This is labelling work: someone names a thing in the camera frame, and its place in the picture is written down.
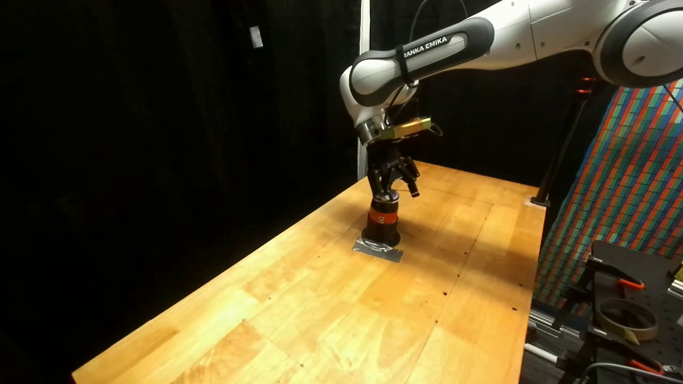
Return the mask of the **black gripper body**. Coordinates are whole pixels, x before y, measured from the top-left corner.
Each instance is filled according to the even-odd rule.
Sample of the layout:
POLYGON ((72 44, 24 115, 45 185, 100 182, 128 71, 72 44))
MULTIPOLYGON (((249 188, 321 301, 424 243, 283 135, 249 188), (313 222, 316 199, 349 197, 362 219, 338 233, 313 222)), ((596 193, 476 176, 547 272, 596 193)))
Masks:
POLYGON ((394 179, 410 182, 411 161, 393 141, 377 141, 368 148, 368 178, 373 188, 390 188, 394 179))

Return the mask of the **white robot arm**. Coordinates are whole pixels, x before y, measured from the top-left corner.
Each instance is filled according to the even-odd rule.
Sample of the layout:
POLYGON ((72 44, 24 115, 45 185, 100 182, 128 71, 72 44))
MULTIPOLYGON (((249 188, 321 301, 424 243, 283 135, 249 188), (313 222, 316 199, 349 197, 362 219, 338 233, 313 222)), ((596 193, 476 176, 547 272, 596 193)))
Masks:
POLYGON ((599 80, 652 87, 683 77, 683 0, 498 0, 453 26, 361 53, 339 77, 339 94, 369 149, 371 206, 393 213, 417 169, 394 148, 387 108, 449 71, 502 71, 565 51, 586 51, 599 80))

